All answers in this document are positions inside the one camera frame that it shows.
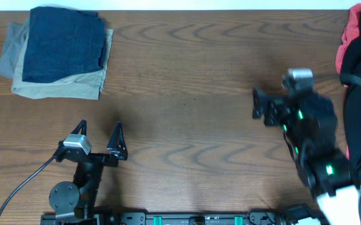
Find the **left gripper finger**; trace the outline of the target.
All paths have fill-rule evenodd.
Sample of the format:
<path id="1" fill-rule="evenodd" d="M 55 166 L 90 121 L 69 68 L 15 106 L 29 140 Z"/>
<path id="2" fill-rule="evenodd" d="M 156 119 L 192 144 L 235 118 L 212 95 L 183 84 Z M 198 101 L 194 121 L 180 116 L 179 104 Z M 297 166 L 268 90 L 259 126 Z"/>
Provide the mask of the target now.
<path id="1" fill-rule="evenodd" d="M 86 133 L 87 133 L 87 122 L 84 119 L 82 119 L 71 132 L 71 134 L 81 134 L 84 136 L 86 136 Z"/>
<path id="2" fill-rule="evenodd" d="M 116 123 L 113 134 L 108 142 L 107 150 L 109 150 L 117 160 L 126 161 L 128 159 L 128 150 L 123 134 L 123 125 L 120 121 Z"/>

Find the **dark blue shorts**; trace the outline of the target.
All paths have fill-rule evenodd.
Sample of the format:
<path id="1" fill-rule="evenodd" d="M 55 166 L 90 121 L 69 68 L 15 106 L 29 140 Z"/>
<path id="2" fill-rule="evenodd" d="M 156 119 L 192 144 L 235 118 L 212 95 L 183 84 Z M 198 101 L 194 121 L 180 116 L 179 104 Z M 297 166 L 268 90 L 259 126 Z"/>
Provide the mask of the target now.
<path id="1" fill-rule="evenodd" d="M 60 7 L 30 11 L 22 81 L 52 83 L 103 67 L 105 23 L 98 13 Z"/>

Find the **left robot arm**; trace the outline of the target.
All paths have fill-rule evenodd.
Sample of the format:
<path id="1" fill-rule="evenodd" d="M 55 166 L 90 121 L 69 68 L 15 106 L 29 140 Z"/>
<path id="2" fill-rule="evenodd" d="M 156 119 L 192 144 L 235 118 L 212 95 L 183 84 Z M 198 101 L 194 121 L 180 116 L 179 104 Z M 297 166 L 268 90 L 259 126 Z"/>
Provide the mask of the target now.
<path id="1" fill-rule="evenodd" d="M 96 209 L 95 202 L 105 167 L 116 168 L 128 158 L 123 127 L 116 123 L 107 145 L 107 153 L 92 153 L 86 135 L 87 123 L 82 120 L 62 141 L 53 154 L 60 163 L 67 159 L 77 164 L 73 181 L 55 185 L 49 194 L 53 215 L 41 217 L 41 224 L 118 224 L 110 209 Z"/>

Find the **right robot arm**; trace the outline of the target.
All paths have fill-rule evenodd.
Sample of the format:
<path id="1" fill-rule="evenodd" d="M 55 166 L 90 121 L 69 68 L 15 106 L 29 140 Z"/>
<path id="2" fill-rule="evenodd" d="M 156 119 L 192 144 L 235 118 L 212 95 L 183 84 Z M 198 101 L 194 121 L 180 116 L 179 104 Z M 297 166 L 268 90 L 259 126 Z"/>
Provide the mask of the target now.
<path id="1" fill-rule="evenodd" d="M 331 100 L 311 90 L 270 96 L 255 88 L 252 117 L 282 129 L 298 176 L 329 224 L 361 224 L 361 182 L 336 145 Z"/>

